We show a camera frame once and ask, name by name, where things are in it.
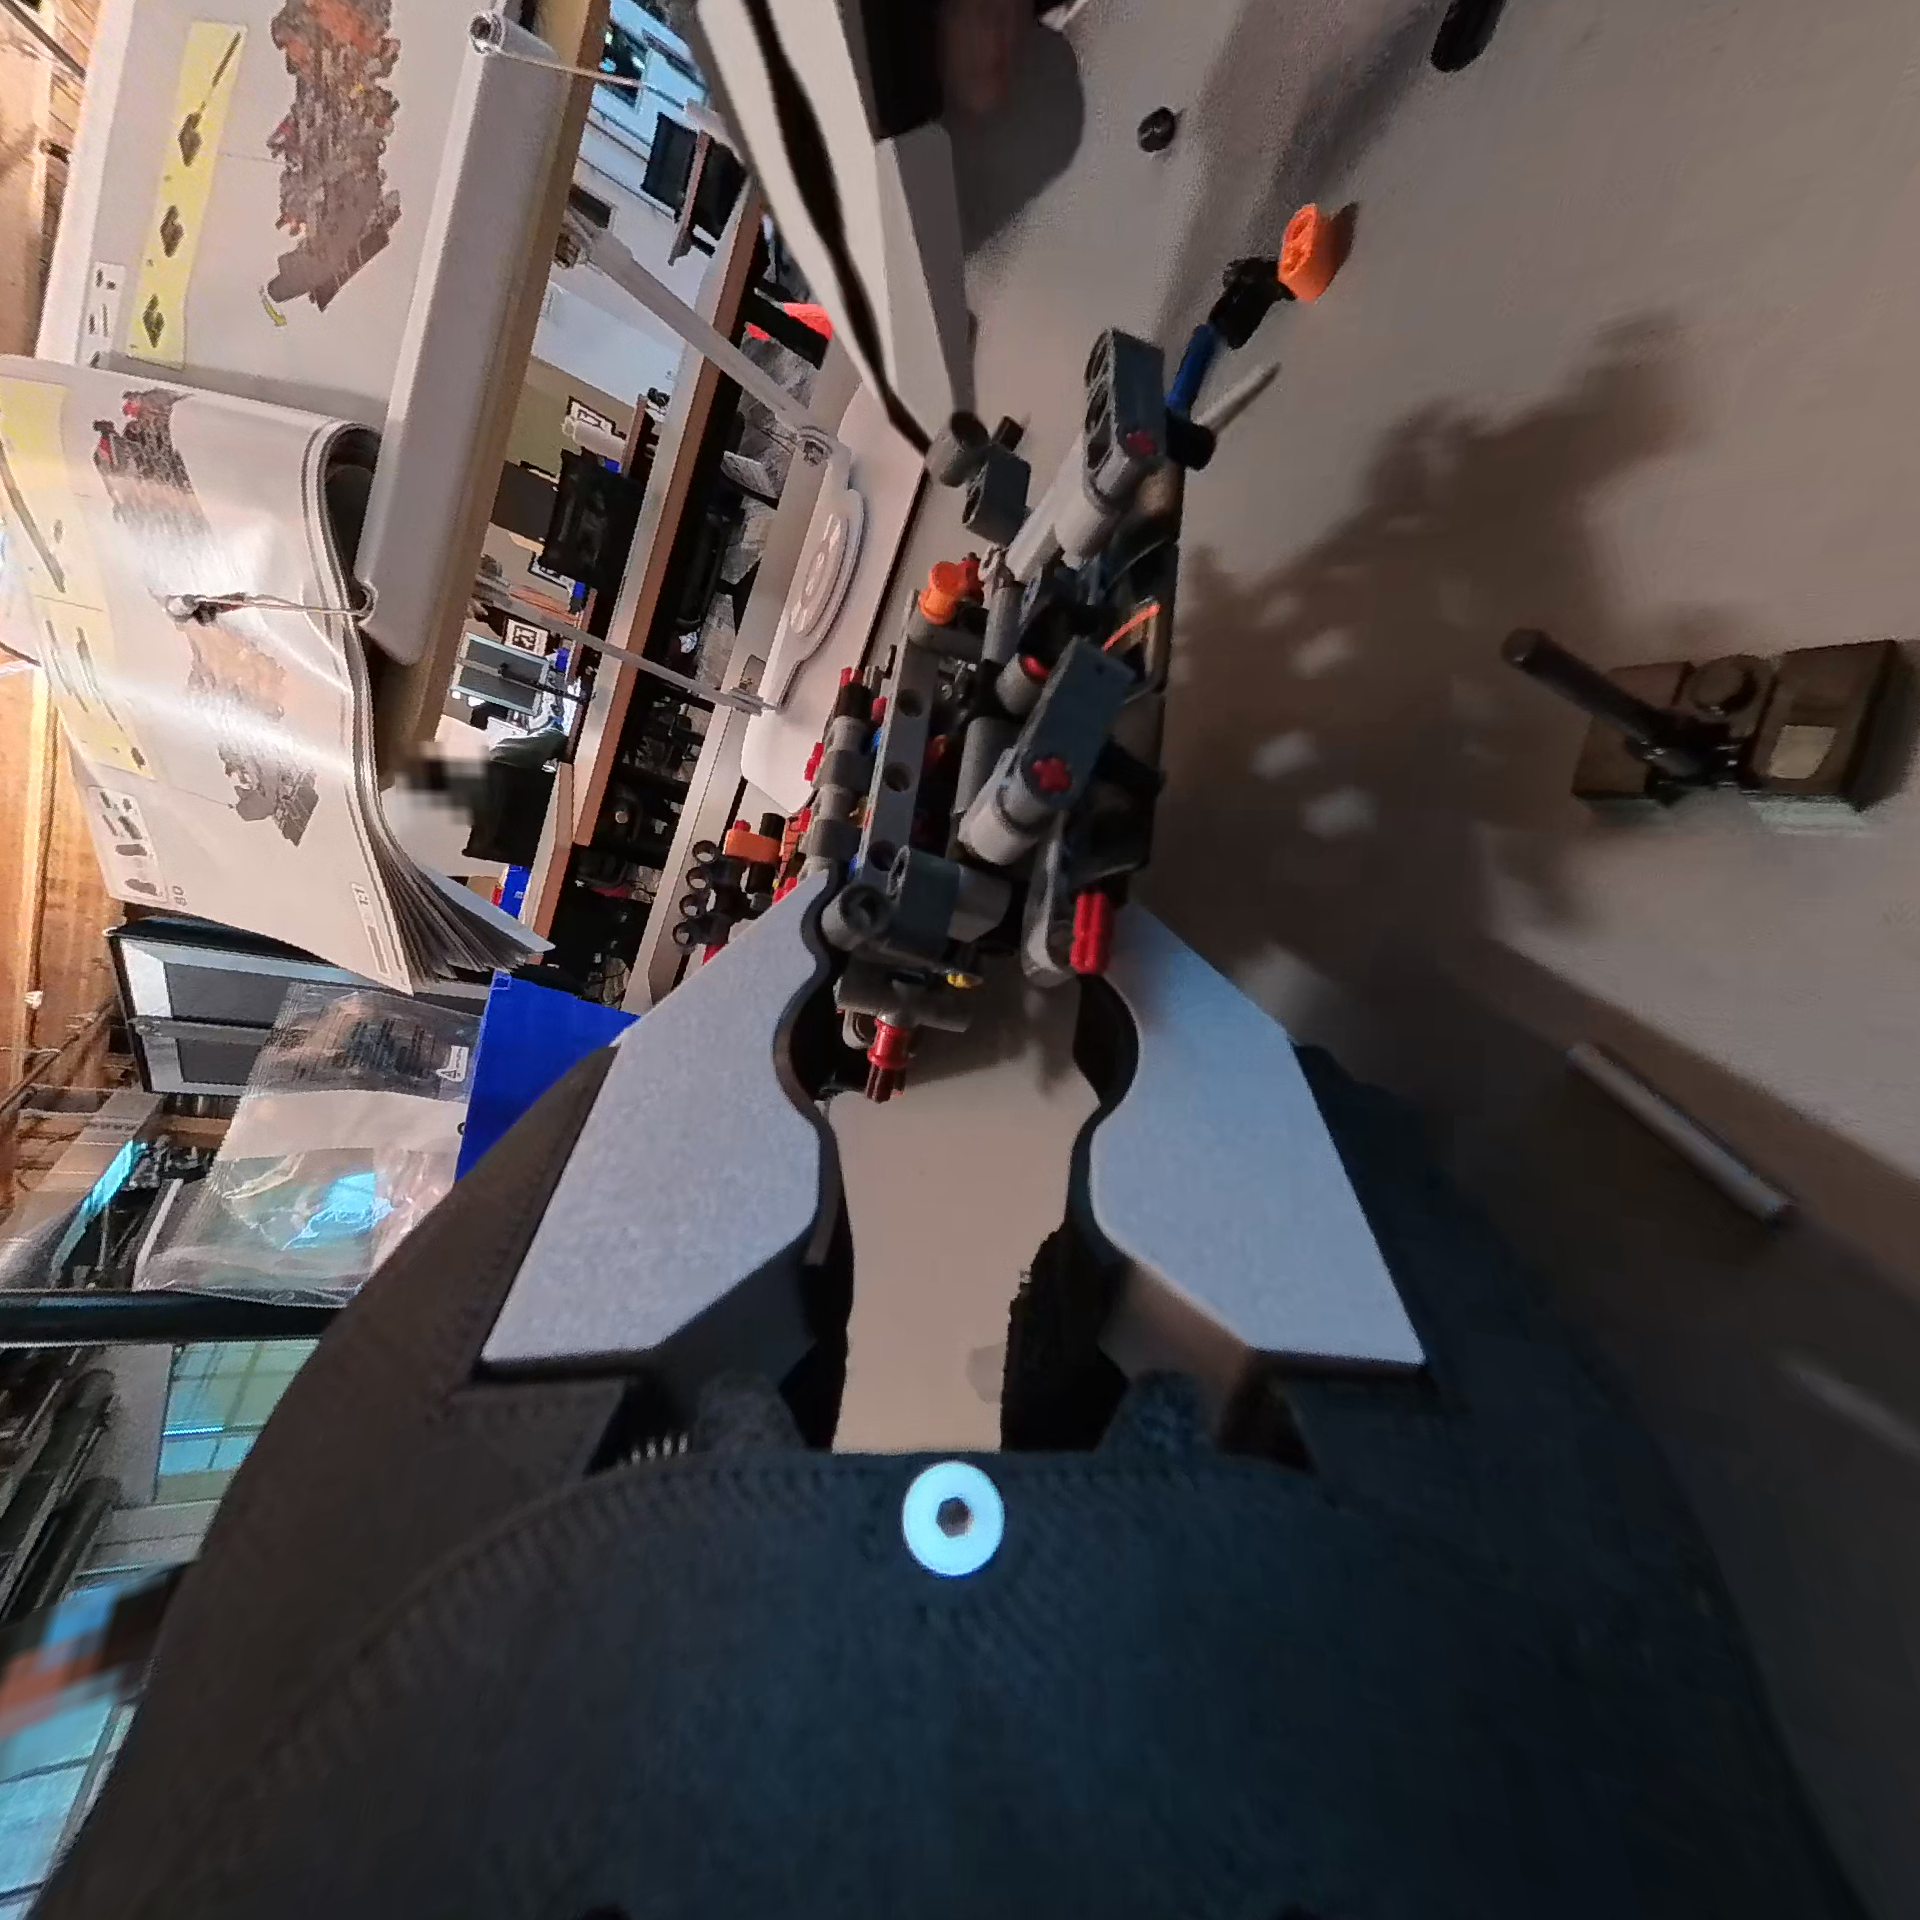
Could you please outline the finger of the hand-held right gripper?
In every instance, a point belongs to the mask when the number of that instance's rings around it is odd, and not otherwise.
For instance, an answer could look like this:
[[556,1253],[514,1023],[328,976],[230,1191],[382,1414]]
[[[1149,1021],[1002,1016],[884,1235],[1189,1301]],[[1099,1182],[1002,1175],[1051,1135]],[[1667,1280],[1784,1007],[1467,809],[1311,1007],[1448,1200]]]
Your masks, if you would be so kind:
[[876,285],[854,261],[848,181],[828,157],[827,122],[779,41],[773,7],[696,7],[696,41],[746,167],[757,168],[804,285],[827,307],[834,341],[848,350],[894,437],[906,445],[928,445],[925,418],[901,398],[894,371],[884,367]]
[[779,226],[901,437],[937,445],[977,408],[956,157],[939,115],[884,130],[865,27],[872,7],[779,7],[800,106],[785,130],[794,210]]

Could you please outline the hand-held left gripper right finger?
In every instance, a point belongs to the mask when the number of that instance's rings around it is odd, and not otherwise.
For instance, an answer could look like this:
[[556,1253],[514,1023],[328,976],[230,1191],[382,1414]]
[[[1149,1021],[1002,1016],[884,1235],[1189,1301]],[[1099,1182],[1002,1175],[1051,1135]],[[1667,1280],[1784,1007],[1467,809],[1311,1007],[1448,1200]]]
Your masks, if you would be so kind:
[[1099,1107],[1063,1226],[1121,1376],[1187,1376],[1215,1442],[1274,1442],[1294,1376],[1426,1371],[1288,1030],[1140,903],[1087,981],[1074,1059]]

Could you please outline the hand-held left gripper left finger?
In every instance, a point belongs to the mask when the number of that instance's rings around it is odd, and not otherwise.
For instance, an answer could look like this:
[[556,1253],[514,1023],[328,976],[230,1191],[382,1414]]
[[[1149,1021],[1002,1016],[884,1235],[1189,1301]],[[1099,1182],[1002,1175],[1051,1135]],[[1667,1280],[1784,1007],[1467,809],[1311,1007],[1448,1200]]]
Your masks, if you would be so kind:
[[834,1151],[790,1065],[827,873],[616,1045],[482,1358],[498,1376],[790,1376]]

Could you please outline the lego car chassis model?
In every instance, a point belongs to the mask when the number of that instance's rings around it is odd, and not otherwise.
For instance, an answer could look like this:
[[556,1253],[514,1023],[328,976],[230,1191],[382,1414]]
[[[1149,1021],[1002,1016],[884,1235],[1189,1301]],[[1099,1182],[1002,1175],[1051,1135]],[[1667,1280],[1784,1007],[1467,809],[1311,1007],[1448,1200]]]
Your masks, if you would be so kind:
[[937,565],[888,658],[838,677],[800,801],[696,843],[670,927],[696,958],[827,873],[828,1007],[872,1100],[901,1097],[918,1035],[972,1030],[993,966],[1035,992],[1110,969],[1165,789],[1187,473],[1210,457],[1165,350],[1099,330],[1047,494],[982,439],[985,553]]

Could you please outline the grey curved lego panel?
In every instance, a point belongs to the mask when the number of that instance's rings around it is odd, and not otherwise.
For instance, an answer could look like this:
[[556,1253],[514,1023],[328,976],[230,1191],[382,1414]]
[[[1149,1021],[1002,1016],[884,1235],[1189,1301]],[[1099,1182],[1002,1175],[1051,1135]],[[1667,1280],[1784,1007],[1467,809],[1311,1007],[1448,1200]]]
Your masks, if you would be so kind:
[[1615,1100],[1640,1132],[1667,1138],[1703,1183],[1719,1191],[1742,1213],[1762,1226],[1784,1226],[1795,1213],[1795,1196],[1762,1175],[1742,1151],[1728,1151],[1709,1127],[1680,1111],[1667,1088],[1633,1073],[1607,1045],[1570,1045],[1567,1065],[1591,1078],[1607,1100]]

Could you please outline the blue plastic bin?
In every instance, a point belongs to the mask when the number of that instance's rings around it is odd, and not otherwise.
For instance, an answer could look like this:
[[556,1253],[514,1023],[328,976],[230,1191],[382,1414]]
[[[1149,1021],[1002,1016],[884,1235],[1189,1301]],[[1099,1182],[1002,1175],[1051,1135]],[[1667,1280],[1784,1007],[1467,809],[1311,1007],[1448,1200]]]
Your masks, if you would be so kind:
[[466,1182],[529,1107],[587,1055],[616,1045],[634,1016],[494,969],[470,1055],[456,1182]]

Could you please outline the clear plastic bag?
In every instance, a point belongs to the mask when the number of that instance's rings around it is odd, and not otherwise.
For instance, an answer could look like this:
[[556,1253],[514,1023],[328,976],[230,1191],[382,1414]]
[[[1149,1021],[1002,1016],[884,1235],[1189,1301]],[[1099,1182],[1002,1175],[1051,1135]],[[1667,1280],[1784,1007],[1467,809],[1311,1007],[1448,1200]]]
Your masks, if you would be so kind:
[[132,1284],[345,1307],[456,1183],[476,1045],[476,1007],[289,987],[214,1166]]

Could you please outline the white book stand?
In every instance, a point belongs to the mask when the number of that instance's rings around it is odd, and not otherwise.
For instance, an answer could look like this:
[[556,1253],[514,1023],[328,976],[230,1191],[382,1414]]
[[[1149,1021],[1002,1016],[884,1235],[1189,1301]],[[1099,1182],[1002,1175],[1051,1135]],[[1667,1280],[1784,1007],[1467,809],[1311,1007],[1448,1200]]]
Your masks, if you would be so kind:
[[591,74],[498,7],[459,7],[449,54],[449,130],[355,550],[360,632],[394,665],[419,665],[445,605],[466,605],[470,489],[498,469],[490,389],[527,356],[514,330],[547,293],[591,95]]

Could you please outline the white stand base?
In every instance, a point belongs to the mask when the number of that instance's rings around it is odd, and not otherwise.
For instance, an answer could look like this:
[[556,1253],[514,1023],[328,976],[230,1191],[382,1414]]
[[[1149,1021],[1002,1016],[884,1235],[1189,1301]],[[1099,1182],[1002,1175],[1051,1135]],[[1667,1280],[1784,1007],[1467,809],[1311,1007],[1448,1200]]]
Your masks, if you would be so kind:
[[794,658],[800,639],[779,633],[785,605],[800,594],[809,550],[828,522],[818,505],[827,481],[818,469],[804,469],[785,485],[739,632],[746,658],[759,665],[757,697],[769,699],[773,686],[785,690],[779,712],[748,717],[739,739],[739,774],[773,809],[804,803],[804,761],[828,718],[838,670],[865,665],[906,526],[925,489],[918,457],[888,431],[884,408],[865,389],[848,394],[834,437],[848,445],[848,485],[865,500],[861,559],[848,565],[834,621],[818,625],[809,658]]

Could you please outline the grey framed panels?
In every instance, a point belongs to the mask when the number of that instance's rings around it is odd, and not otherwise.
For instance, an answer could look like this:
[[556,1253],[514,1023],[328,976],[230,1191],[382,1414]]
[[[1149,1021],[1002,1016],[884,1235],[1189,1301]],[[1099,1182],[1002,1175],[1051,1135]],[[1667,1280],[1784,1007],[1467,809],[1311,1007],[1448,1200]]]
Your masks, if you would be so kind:
[[144,917],[107,932],[140,1088],[226,1100],[249,1088],[297,987],[348,993],[365,981],[273,942]]

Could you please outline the wood-edged desk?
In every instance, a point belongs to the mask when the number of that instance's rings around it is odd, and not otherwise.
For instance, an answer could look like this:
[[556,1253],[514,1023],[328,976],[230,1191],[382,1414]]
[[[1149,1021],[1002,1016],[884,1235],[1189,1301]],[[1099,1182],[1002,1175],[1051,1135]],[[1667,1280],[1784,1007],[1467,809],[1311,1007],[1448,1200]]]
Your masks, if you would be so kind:
[[597,851],[597,830],[609,820],[609,785],[619,774],[630,723],[639,723],[657,705],[710,712],[699,690],[665,679],[665,648],[670,601],[684,585],[696,522],[705,510],[710,481],[722,473],[722,445],[736,404],[739,378],[684,341],[670,408],[648,439],[645,500],[619,589],[591,611],[591,633],[604,639],[604,648],[597,648],[597,686],[587,699],[581,739],[556,772],[542,856],[518,903],[529,932],[550,942],[550,955],[564,947],[558,927],[572,921],[581,861]]

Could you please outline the black metal bar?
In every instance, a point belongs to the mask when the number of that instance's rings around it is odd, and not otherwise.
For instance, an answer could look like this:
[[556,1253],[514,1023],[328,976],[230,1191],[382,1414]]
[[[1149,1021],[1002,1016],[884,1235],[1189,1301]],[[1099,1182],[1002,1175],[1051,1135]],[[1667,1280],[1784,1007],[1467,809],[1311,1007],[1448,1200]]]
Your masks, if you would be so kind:
[[3,1289],[3,1350],[320,1339],[339,1307],[239,1301],[206,1289]]

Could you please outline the open instruction booklet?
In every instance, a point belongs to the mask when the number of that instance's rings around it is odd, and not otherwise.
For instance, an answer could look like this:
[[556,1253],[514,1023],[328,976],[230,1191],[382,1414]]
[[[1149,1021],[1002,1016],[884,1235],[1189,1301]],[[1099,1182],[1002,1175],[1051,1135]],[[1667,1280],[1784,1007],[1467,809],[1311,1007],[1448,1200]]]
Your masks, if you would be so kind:
[[459,7],[99,7],[42,350],[3,356],[3,646],[107,893],[384,992],[514,921],[382,803],[355,582]]

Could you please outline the black lever on plate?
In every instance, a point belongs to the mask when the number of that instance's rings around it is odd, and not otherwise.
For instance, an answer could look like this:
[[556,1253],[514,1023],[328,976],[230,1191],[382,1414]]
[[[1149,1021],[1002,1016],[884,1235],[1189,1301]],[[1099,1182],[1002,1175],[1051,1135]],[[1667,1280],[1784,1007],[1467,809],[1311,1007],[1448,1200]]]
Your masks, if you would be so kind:
[[1901,639],[1601,670],[1547,632],[1510,632],[1498,658],[1586,717],[1570,793],[1610,814],[1742,793],[1851,820],[1885,793],[1911,723]]

